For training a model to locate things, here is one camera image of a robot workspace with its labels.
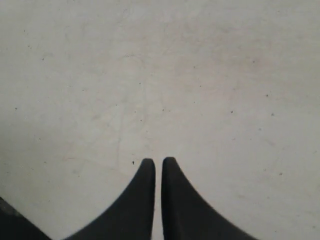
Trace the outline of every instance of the concrete floor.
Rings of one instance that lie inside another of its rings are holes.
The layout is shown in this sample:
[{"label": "concrete floor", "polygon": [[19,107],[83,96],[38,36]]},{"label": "concrete floor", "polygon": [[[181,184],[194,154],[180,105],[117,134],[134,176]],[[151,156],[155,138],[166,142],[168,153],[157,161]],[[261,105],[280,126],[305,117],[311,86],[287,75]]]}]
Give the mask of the concrete floor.
[{"label": "concrete floor", "polygon": [[320,234],[320,3],[0,1],[0,196],[54,240],[177,158],[262,240]]}]

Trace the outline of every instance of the gray floor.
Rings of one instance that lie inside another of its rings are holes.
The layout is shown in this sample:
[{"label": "gray floor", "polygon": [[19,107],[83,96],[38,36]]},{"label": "gray floor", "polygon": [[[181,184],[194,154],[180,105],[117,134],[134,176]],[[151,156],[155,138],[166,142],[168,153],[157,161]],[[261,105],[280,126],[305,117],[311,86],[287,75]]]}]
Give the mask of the gray floor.
[{"label": "gray floor", "polygon": [[248,233],[319,239],[319,7],[0,1],[0,196],[62,239],[150,157],[161,240],[161,163],[174,156]]}]

